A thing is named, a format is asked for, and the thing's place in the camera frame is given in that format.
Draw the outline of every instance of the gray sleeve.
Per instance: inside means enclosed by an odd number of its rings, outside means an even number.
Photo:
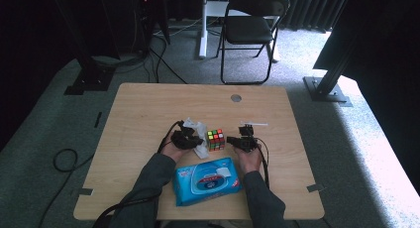
[[[287,227],[283,218],[286,206],[266,187],[259,171],[245,174],[244,187],[254,227]]]
[[[175,161],[162,154],[154,154],[143,167],[133,190],[121,202],[144,199],[161,193],[173,176]],[[111,228],[154,228],[158,215],[158,200],[117,209],[112,217]]]

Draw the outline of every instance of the black chair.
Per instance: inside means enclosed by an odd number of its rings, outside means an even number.
[[[289,8],[289,0],[231,0],[226,8],[225,18],[220,34],[219,51],[222,51],[222,66],[220,78],[225,84],[247,85],[263,84],[269,78],[271,70],[272,56],[274,53],[275,42],[279,23],[285,16]],[[232,15],[233,10],[244,14]],[[260,48],[225,48],[225,42],[232,45],[262,45]],[[223,77],[225,66],[225,50],[259,50],[255,57],[258,57],[265,46],[272,43],[269,54],[269,63],[266,77],[261,81],[225,81]]]

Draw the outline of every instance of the blue box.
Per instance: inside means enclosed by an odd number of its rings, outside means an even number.
[[[241,190],[231,158],[178,168],[173,179],[176,206],[188,206]]]

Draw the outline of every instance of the person's left hand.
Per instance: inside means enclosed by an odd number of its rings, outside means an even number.
[[[182,158],[183,155],[187,154],[191,150],[182,150],[177,148],[173,142],[170,140],[170,137],[172,136],[173,132],[169,133],[169,135],[166,137],[166,140],[164,142],[165,146],[163,146],[163,149],[161,149],[161,154],[166,155],[173,159],[176,163]]]

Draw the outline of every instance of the hand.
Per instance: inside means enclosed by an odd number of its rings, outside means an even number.
[[[259,171],[262,165],[262,156],[260,150],[255,149],[249,153],[244,152],[241,149],[234,147],[235,153],[238,155],[239,164],[244,174],[250,171]]]
[[[172,136],[173,132],[171,132],[164,142],[165,146],[163,146],[163,149],[161,149],[161,154],[166,155],[173,159],[176,163],[182,158],[183,155],[187,154],[191,150],[182,150],[177,148],[173,142],[170,140],[170,137]]]

